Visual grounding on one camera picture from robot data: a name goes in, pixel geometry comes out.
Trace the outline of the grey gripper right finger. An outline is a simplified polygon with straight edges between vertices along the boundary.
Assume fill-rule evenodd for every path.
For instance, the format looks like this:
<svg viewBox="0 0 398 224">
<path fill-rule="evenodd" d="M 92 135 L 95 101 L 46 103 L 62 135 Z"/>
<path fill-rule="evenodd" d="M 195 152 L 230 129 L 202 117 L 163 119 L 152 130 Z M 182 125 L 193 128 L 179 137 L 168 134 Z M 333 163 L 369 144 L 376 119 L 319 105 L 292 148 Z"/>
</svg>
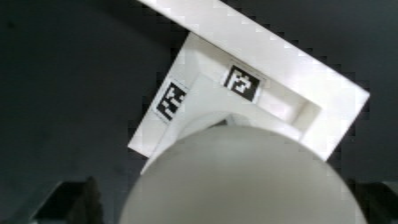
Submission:
<svg viewBox="0 0 398 224">
<path fill-rule="evenodd" d="M 367 224 L 398 224 L 398 182 L 348 182 Z"/>
</svg>

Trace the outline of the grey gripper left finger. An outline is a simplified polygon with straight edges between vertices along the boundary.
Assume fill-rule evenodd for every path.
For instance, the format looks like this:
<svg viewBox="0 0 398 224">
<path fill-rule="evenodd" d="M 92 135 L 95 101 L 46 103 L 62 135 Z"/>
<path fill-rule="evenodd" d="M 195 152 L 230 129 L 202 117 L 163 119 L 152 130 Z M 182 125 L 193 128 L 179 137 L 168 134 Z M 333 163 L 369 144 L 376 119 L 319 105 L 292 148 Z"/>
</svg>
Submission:
<svg viewBox="0 0 398 224">
<path fill-rule="evenodd" d="M 37 224 L 104 224 L 95 180 L 62 182 L 33 214 Z"/>
</svg>

